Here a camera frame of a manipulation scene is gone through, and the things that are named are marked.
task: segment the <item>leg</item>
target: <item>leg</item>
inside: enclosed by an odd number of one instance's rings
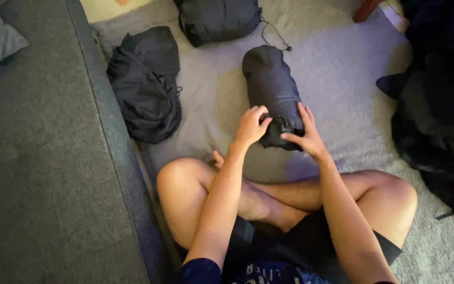
[[[356,12],[355,16],[353,16],[353,21],[355,23],[361,23],[367,20],[382,1],[383,0],[365,0],[365,3]]]
[[[341,177],[371,228],[401,248],[418,203],[413,187],[381,171],[359,171]],[[319,179],[285,185],[250,184],[301,210],[312,211],[322,206]]]
[[[157,190],[174,240],[189,249],[216,170],[192,158],[165,165],[157,176]],[[243,182],[238,215],[269,223],[283,232],[293,228],[308,212],[295,209]]]

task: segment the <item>rolled black bag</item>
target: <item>rolled black bag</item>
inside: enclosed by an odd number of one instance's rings
[[[178,46],[169,27],[127,34],[114,48],[107,74],[131,138],[157,144],[176,131],[182,119],[178,72]]]
[[[192,46],[247,36],[261,22],[258,0],[174,0],[178,22]]]
[[[243,74],[248,83],[250,105],[266,106],[273,118],[260,139],[264,148],[276,147],[287,151],[302,148],[280,138],[284,132],[304,136],[304,124],[297,108],[301,96],[283,61],[283,52],[270,45],[249,50],[243,58]]]

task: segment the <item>hand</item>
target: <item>hand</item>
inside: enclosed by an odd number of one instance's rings
[[[246,111],[239,122],[238,133],[234,139],[235,144],[248,148],[262,138],[272,121],[272,118],[266,118],[259,125],[259,120],[264,113],[268,113],[265,106],[254,106]]]
[[[299,113],[301,113],[302,122],[304,123],[304,137],[299,137],[291,133],[283,133],[281,138],[300,145],[302,149],[309,153],[315,160],[320,159],[328,152],[316,129],[315,118],[309,110],[309,107],[306,106],[306,108],[304,108],[300,102],[297,104],[297,107],[299,108]]]

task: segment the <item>gray rug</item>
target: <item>gray rug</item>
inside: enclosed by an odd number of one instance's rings
[[[380,76],[404,70],[411,48],[379,9],[367,22],[353,23],[351,17],[361,2],[261,0],[260,4],[265,19],[293,46],[293,51],[285,52],[285,61],[339,170],[379,169],[404,178],[418,191],[419,207],[405,252],[392,266],[395,274],[403,283],[454,283],[454,216],[435,219],[449,208],[398,156],[390,130],[395,102],[374,84]],[[239,118],[249,108],[243,55],[264,44],[260,25],[243,39],[193,48],[177,17],[172,0],[156,0],[93,25],[108,57],[126,33],[153,26],[169,26],[178,43],[183,120],[170,139],[149,146],[157,169],[182,156],[209,160],[213,150],[226,153]],[[266,38],[284,47],[270,27]],[[250,147],[244,174],[258,182],[286,182],[316,176],[317,169],[302,153],[257,144]]]

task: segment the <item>thigh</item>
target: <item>thigh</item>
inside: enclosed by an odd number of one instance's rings
[[[165,165],[157,176],[157,191],[174,240],[190,249],[202,205],[204,184],[211,184],[215,171],[202,161],[180,158]]]
[[[404,180],[383,174],[381,182],[360,197],[357,205],[373,230],[402,248],[413,223],[416,192]]]

